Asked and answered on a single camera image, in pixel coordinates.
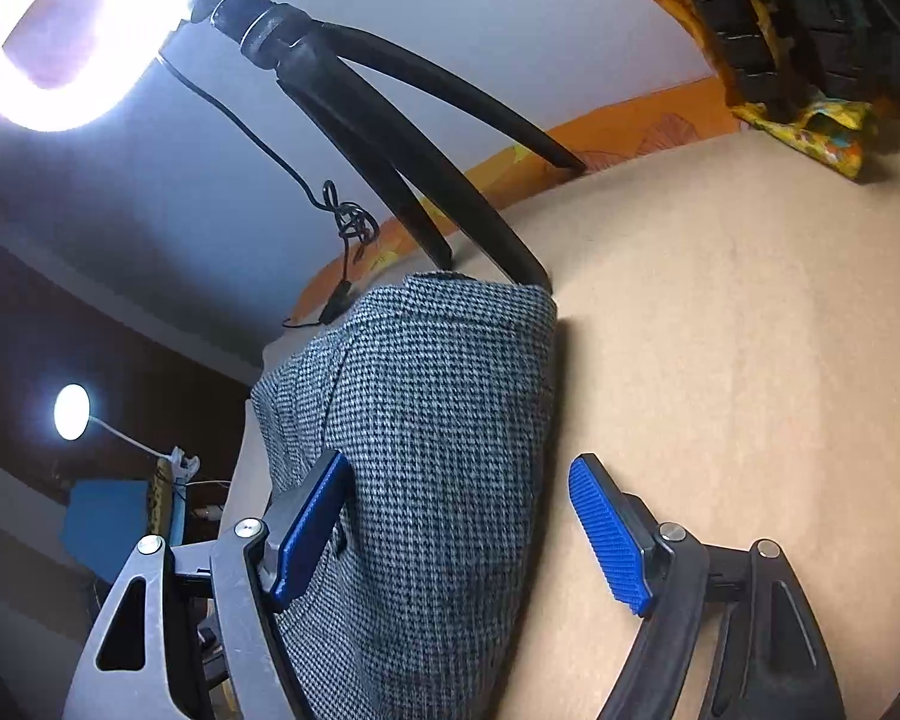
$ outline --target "gray checkered cloth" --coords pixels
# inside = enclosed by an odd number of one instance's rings
[[[540,288],[410,276],[253,389],[274,493],[324,448],[356,475],[277,620],[319,720],[485,711],[528,567],[556,315]]]

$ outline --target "tripod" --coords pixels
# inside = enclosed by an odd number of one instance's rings
[[[407,228],[427,256],[450,269],[453,252],[410,181],[518,284],[549,290],[549,276],[509,225],[449,159],[343,59],[399,79],[466,111],[556,167],[583,163],[519,114],[447,70],[383,38],[324,23],[290,4],[222,0],[213,26],[240,44],[314,122]]]

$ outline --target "silver rivet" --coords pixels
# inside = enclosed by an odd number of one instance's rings
[[[760,553],[760,557],[780,557],[780,545],[768,538],[761,538],[756,542],[756,551]]]
[[[687,538],[687,531],[676,522],[664,522],[660,526],[660,536],[663,536],[663,541],[683,541]]]
[[[263,527],[264,524],[259,519],[247,517],[247,519],[240,520],[234,526],[233,532],[237,533],[237,536],[240,536],[240,538],[253,538],[257,533],[260,533]]]
[[[162,546],[163,539],[151,533],[137,541],[137,552],[141,555],[152,555],[154,552],[159,552]]]

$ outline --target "blue gripper pad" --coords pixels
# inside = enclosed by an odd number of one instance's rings
[[[596,456],[581,455],[570,464],[569,485],[570,502],[613,597],[642,615],[653,600],[646,576],[653,537]]]
[[[308,477],[302,487],[313,482]],[[323,548],[333,533],[343,504],[353,493],[353,487],[353,467],[337,452],[316,480],[306,502],[301,502],[300,514],[280,545],[276,582],[271,589],[271,597],[279,608],[286,608],[290,601],[307,591]]]

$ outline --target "tripod leg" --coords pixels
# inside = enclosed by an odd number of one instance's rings
[[[324,23],[319,28],[327,46],[336,55],[440,98],[481,122],[489,124],[557,167],[583,172],[586,166],[570,151],[554,141],[506,105],[467,83],[439,65],[402,49],[381,37],[350,26]]]
[[[345,124],[341,124],[319,101],[303,91],[284,88],[284,92],[296,103],[314,124],[324,133],[327,140],[360,173],[370,189],[375,191],[386,207],[391,210],[399,223],[413,236],[424,253],[442,271],[451,269],[453,251],[446,239],[437,230],[427,212],[423,210],[410,187],[394,170],[394,166],[370,144],[355,135]]]
[[[549,290],[550,279],[514,230],[453,163],[389,100],[343,64],[311,33],[286,50],[277,80],[291,97],[303,92],[386,159],[518,284]]]

